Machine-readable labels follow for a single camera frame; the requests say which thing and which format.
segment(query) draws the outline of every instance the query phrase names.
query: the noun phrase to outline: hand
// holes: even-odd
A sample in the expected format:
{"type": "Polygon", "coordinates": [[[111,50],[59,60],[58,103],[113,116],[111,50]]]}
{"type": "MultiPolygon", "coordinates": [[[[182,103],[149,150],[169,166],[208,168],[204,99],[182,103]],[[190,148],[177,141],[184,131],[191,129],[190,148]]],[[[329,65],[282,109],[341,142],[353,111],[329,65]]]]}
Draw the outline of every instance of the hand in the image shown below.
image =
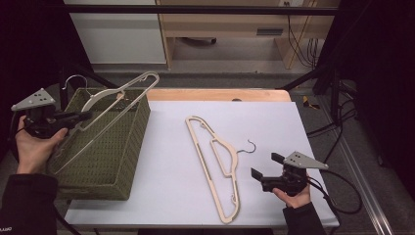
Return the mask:
{"type": "Polygon", "coordinates": [[[46,165],[54,148],[65,138],[67,128],[62,128],[50,139],[39,139],[31,136],[24,128],[25,116],[19,121],[19,132],[16,134],[16,143],[19,152],[19,166],[17,174],[39,173],[46,165]]]}
{"type": "Polygon", "coordinates": [[[281,191],[278,188],[272,189],[272,192],[281,199],[284,203],[286,203],[287,207],[289,208],[299,208],[311,202],[310,197],[310,185],[307,183],[304,189],[299,192],[294,197],[288,196],[285,192],[281,191]]]}

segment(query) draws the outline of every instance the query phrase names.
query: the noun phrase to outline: woven basket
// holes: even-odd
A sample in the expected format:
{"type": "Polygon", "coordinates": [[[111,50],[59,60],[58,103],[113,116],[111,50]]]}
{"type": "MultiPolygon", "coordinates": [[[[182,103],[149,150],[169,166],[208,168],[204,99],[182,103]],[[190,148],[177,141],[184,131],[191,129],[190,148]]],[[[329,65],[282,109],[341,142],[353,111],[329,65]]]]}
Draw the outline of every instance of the woven basket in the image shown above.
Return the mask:
{"type": "MultiPolygon", "coordinates": [[[[99,91],[102,89],[76,90],[66,111],[79,112],[89,100],[90,94],[99,91]]],[[[141,89],[126,90],[123,100],[86,131],[77,131],[63,153],[49,161],[47,173],[59,181],[58,199],[128,200],[150,115],[147,96],[62,171],[57,174],[54,172],[62,168],[142,92],[141,89]]],[[[93,111],[91,120],[101,114],[114,100],[115,96],[107,96],[98,101],[90,110],[93,111]]]]}

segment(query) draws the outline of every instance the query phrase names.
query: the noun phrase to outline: sleeve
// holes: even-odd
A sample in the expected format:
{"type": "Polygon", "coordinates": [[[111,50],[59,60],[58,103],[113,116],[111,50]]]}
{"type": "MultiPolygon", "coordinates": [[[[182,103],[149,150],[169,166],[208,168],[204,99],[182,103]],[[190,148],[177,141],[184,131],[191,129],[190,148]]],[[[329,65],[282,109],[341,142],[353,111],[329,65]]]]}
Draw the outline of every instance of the sleeve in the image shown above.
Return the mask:
{"type": "Polygon", "coordinates": [[[288,226],[288,235],[325,235],[326,231],[321,224],[317,211],[312,203],[300,208],[283,209],[288,226]]]}
{"type": "Polygon", "coordinates": [[[57,189],[57,179],[47,175],[11,175],[0,210],[0,235],[57,234],[57,189]]]}

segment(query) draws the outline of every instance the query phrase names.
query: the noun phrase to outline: white cabinet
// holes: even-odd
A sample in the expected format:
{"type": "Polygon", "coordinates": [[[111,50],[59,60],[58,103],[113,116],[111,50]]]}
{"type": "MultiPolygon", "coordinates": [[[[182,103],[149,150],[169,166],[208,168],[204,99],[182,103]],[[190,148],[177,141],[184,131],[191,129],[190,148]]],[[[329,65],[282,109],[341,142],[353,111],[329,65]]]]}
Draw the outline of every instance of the white cabinet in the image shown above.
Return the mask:
{"type": "MultiPolygon", "coordinates": [[[[65,0],[66,4],[155,5],[154,0],[65,0]]],[[[165,64],[157,14],[70,14],[91,64],[165,64]]]]}

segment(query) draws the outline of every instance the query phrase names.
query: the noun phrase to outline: white table surface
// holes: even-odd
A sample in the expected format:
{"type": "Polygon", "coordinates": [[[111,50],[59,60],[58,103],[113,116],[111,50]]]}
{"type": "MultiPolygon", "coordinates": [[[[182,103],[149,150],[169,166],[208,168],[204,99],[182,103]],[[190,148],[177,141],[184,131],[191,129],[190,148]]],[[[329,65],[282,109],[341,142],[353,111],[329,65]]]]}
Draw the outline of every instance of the white table surface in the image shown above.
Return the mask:
{"type": "MultiPolygon", "coordinates": [[[[128,201],[72,201],[66,214],[70,224],[93,227],[274,227],[285,225],[285,204],[274,194],[262,192],[251,177],[251,167],[264,176],[280,176],[282,166],[271,153],[289,156],[299,151],[312,158],[296,104],[293,102],[152,101],[151,114],[128,201]],[[204,170],[185,123],[188,116],[203,118],[238,154],[237,183],[241,208],[224,225],[216,210],[204,170]]],[[[194,123],[207,166],[225,214],[234,210],[231,180],[224,178],[208,146],[208,132],[194,123]]],[[[219,155],[226,165],[230,158],[219,155]]],[[[308,174],[324,187],[321,174],[308,174]]],[[[311,187],[311,198],[325,226],[338,226],[323,195],[311,187]]]]}

